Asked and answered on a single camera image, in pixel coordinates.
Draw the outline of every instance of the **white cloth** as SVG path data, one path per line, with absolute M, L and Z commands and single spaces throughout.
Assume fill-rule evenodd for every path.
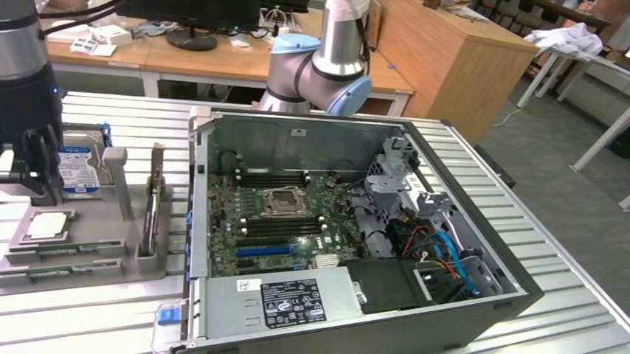
M 551 29 L 549 31 L 531 31 L 524 40 L 540 48 L 536 56 L 551 48 L 580 60 L 597 57 L 603 47 L 601 40 L 587 31 L 584 23 L 575 24 L 568 28 Z

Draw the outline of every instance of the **table leg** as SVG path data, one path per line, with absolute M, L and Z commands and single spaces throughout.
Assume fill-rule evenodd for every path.
M 568 82 L 567 87 L 564 87 L 564 90 L 561 90 L 560 96 L 557 96 L 557 101 L 564 100 L 564 98 L 567 97 L 567 94 L 571 91 L 572 86 L 579 81 L 579 79 L 581 79 L 581 76 L 587 72 L 588 67 L 591 67 L 591 62 L 592 62 L 592 60 L 585 62 L 581 65 L 581 68 L 579 68 L 579 71 L 575 73 L 575 76 L 572 77 L 571 81 Z
M 619 133 L 625 129 L 628 125 L 630 125 L 630 108 L 620 115 L 615 123 L 609 126 L 608 130 L 603 133 L 597 141 L 588 148 L 588 151 L 581 155 L 577 162 L 571 166 L 575 171 L 579 171 L 583 169 L 588 161 L 597 154 L 599 150 L 603 149 L 604 146 L 607 146 L 607 144 L 613 140 L 613 138 L 616 138 Z
M 630 212 L 630 195 L 625 197 L 623 201 L 619 202 L 619 207 L 625 211 Z
M 144 85 L 144 96 L 158 98 L 158 73 L 157 72 L 141 72 L 141 83 Z
M 399 94 L 397 96 L 395 96 L 395 99 L 392 100 L 392 104 L 389 105 L 389 109 L 387 111 L 387 115 L 391 117 L 401 117 L 408 100 L 408 94 Z
M 551 66 L 555 63 L 556 59 L 557 59 L 557 54 L 553 52 L 553 53 L 551 53 L 549 58 L 547 59 L 547 62 L 541 66 L 541 69 L 537 72 L 537 75 L 535 75 L 533 81 L 531 81 L 529 87 L 527 87 L 527 90 L 524 91 L 524 94 L 520 97 L 519 102 L 515 104 L 515 106 L 517 108 L 524 107 L 524 105 L 527 104 L 527 101 L 529 100 L 531 94 L 533 93 L 535 88 L 540 84 L 541 79 L 547 75 L 547 72 L 551 70 Z
M 571 59 L 568 59 L 567 57 L 561 58 L 560 64 L 557 65 L 557 67 L 552 71 L 551 76 L 547 79 L 547 82 L 544 83 L 544 85 L 541 85 L 541 88 L 537 90 L 537 93 L 535 94 L 535 97 L 541 98 L 541 96 L 544 96 L 544 94 L 547 93 L 547 90 L 551 87 L 551 84 L 555 82 L 555 79 L 557 78 L 557 75 L 564 71 L 569 60 Z

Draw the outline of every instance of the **wooden cabinet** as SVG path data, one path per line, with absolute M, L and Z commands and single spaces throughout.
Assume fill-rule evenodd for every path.
M 473 145 L 492 124 L 537 47 L 497 24 L 380 0 L 377 51 L 411 84 L 404 117 L 445 119 Z

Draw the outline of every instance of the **blue latch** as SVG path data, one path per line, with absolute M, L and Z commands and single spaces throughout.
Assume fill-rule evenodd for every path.
M 157 315 L 157 325 L 174 325 L 181 321 L 181 311 L 178 308 L 162 308 Z

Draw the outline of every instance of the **cpu socket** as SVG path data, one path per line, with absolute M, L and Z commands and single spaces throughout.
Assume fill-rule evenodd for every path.
M 264 212 L 268 217 L 304 216 L 304 192 L 296 187 L 262 190 Z

